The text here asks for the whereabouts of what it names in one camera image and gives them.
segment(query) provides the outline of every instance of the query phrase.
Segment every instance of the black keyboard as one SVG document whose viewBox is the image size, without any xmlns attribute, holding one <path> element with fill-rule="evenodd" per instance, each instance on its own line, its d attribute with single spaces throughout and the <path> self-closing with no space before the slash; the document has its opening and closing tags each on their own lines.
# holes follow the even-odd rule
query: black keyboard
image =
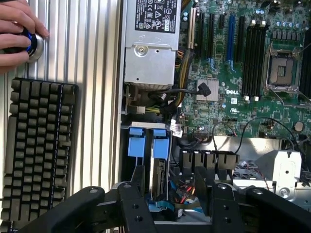
<svg viewBox="0 0 311 233">
<path fill-rule="evenodd" d="M 77 86 L 12 80 L 1 219 L 19 229 L 66 195 Z"/>
</svg>

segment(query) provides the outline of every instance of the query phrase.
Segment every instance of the motherboard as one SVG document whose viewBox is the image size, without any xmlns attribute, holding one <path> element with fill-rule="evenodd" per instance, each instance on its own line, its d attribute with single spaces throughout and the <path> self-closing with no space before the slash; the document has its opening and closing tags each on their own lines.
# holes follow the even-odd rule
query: motherboard
<svg viewBox="0 0 311 233">
<path fill-rule="evenodd" d="M 270 117 L 292 129 L 297 139 L 310 135 L 309 18 L 309 2 L 191 1 L 181 14 L 179 37 L 179 46 L 187 47 L 194 31 L 188 89 L 206 83 L 211 94 L 185 96 L 184 133 L 210 135 L 215 124 L 225 121 L 239 135 L 251 119 Z M 228 133 L 221 124 L 215 131 Z M 252 122 L 244 136 L 287 134 L 274 121 L 261 120 Z"/>
</svg>

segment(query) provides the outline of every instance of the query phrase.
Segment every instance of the barcode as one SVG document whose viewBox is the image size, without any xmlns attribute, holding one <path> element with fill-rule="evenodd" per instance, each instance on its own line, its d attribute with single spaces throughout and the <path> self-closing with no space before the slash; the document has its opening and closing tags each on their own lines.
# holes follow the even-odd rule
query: barcode
<svg viewBox="0 0 311 233">
<path fill-rule="evenodd" d="M 170 20 L 166 19 L 165 20 L 165 25 L 164 25 L 164 31 L 169 31 L 170 30 Z"/>
</svg>

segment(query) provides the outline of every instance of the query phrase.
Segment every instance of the aluminum panel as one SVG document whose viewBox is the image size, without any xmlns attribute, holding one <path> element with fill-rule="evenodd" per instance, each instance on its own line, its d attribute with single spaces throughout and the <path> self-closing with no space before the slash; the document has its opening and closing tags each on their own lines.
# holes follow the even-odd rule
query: aluminum panel
<svg viewBox="0 0 311 233">
<path fill-rule="evenodd" d="M 119 177 L 121 86 L 118 0 L 29 0 L 50 37 L 34 64 L 0 76 L 0 159 L 4 160 L 11 80 L 17 76 L 79 85 L 70 191 L 108 190 Z M 3 185 L 3 163 L 0 166 Z"/>
</svg>

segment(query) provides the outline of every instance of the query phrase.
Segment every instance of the hand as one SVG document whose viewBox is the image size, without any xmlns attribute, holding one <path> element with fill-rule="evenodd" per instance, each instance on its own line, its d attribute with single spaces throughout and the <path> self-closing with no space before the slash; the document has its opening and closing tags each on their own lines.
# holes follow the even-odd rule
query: hand
<svg viewBox="0 0 311 233">
<path fill-rule="evenodd" d="M 30 33 L 37 32 L 43 37 L 49 36 L 49 32 L 32 13 L 26 0 L 0 3 L 0 49 L 28 47 L 31 44 L 28 38 L 12 34 L 21 33 L 23 27 L 27 28 Z M 29 55 L 26 51 L 0 54 L 0 74 L 14 69 L 28 60 Z"/>
</svg>

